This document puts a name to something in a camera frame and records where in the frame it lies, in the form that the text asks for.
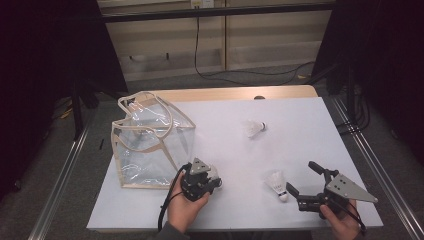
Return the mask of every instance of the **white table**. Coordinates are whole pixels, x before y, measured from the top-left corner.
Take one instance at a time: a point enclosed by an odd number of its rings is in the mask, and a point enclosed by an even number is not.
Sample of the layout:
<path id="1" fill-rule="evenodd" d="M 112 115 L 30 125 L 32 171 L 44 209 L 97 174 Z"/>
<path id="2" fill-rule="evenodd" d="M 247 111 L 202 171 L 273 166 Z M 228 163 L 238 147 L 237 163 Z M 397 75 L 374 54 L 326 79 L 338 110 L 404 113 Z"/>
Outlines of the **white table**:
<path id="1" fill-rule="evenodd" d="M 199 213 L 192 231 L 308 230 L 329 226 L 317 213 L 300 212 L 290 196 L 282 203 L 263 180 L 283 170 L 300 194 L 322 192 L 324 178 L 308 167 L 315 161 L 364 184 L 321 98 L 175 102 L 197 125 L 194 155 L 217 167 L 223 181 Z M 254 139 L 240 122 L 263 121 Z M 87 228 L 100 232 L 157 228 L 166 190 L 123 189 L 112 157 Z M 383 226 L 374 204 L 358 202 L 367 227 Z"/>

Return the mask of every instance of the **human hand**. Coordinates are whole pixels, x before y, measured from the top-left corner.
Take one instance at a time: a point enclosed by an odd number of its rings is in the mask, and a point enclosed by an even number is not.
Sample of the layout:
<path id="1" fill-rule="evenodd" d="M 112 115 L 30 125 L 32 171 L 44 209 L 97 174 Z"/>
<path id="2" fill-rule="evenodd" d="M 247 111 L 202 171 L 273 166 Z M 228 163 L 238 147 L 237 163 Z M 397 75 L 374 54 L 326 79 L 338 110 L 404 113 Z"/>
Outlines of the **human hand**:
<path id="1" fill-rule="evenodd" d="M 347 210 L 349 210 L 354 215 L 357 215 L 357 212 L 354 209 L 356 208 L 356 201 L 351 199 L 349 202 L 353 206 L 348 204 Z M 355 237 L 358 235 L 358 222 L 345 212 L 341 212 L 339 216 L 336 216 L 327 205 L 321 205 L 320 210 L 324 217 L 327 218 L 327 220 L 330 222 L 331 230 L 333 231 L 336 239 L 352 240 L 355 239 Z"/>
<path id="2" fill-rule="evenodd" d="M 181 189 L 181 179 L 183 176 L 183 173 L 178 175 L 171 198 L 176 194 L 178 195 L 171 200 L 168 206 L 168 222 L 181 233 L 185 233 L 187 228 L 194 222 L 200 209 L 208 202 L 210 195 L 207 192 L 195 202 L 188 200 Z"/>

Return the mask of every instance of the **transparent plastic box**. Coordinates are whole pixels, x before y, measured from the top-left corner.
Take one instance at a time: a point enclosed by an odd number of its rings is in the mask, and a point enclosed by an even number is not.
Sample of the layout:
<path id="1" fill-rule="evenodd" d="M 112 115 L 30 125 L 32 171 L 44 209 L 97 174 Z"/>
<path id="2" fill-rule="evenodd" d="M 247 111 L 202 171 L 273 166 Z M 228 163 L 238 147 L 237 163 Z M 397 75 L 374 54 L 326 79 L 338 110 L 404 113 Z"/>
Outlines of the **transparent plastic box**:
<path id="1" fill-rule="evenodd" d="M 189 162 L 196 125 L 150 92 L 118 100 L 125 119 L 112 122 L 111 141 L 122 187 L 167 189 Z"/>

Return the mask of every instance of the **shuttlecock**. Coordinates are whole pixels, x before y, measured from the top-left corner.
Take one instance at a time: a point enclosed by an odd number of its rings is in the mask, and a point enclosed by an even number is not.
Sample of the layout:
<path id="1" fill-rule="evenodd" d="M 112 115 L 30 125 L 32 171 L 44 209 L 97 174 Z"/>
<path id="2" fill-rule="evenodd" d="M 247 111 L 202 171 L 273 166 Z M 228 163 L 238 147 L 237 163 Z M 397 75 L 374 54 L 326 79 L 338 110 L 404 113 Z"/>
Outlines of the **shuttlecock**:
<path id="1" fill-rule="evenodd" d="M 288 194 L 286 191 L 286 181 L 284 180 L 282 171 L 271 174 L 265 179 L 265 183 L 278 194 L 278 198 L 281 201 L 287 201 Z"/>
<path id="2" fill-rule="evenodd" d="M 266 129 L 266 125 L 263 122 L 245 121 L 243 122 L 243 129 L 248 138 L 254 137 L 259 132 L 263 132 Z"/>

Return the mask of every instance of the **wall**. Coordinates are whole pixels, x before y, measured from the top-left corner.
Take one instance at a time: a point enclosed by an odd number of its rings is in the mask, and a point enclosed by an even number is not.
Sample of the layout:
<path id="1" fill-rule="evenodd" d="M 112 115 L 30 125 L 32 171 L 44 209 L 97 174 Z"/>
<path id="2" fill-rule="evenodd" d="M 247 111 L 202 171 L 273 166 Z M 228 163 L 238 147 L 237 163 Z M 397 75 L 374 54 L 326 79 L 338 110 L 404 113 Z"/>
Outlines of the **wall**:
<path id="1" fill-rule="evenodd" d="M 125 6 L 114 4 L 113 7 L 105 7 L 104 2 L 106 1 L 99 0 L 99 5 L 103 6 L 101 8 L 103 14 L 156 12 L 191 8 L 190 1 L 169 1 L 167 3 L 130 4 Z M 228 0 L 215 1 L 215 7 L 302 2 L 305 1 Z M 314 60 L 330 14 L 331 11 L 317 11 L 201 18 L 199 24 L 199 54 L 203 52 L 211 59 L 216 58 L 217 60 L 208 60 L 200 65 L 204 67 L 205 71 L 214 71 L 300 64 Z M 193 58 L 192 53 L 196 46 L 196 19 L 108 23 L 107 28 L 118 58 L 122 61 L 126 61 L 125 59 L 129 56 L 142 56 L 143 61 L 145 61 L 146 58 L 151 56 L 165 56 L 167 53 L 175 56 L 175 53 L 187 52 L 190 53 L 188 54 L 190 60 L 187 60 L 186 67 L 182 67 L 187 70 L 183 72 L 184 74 L 190 73 L 190 71 L 194 73 L 191 58 Z M 264 52 L 271 53 L 271 55 L 258 55 L 258 53 Z M 160 72 L 163 73 L 164 71 L 167 71 L 167 69 L 162 69 Z M 127 74 L 126 79 L 138 80 L 138 78 L 158 77 L 159 75 L 144 74 L 143 76 L 137 75 L 138 77 L 132 76 L 129 77 Z"/>

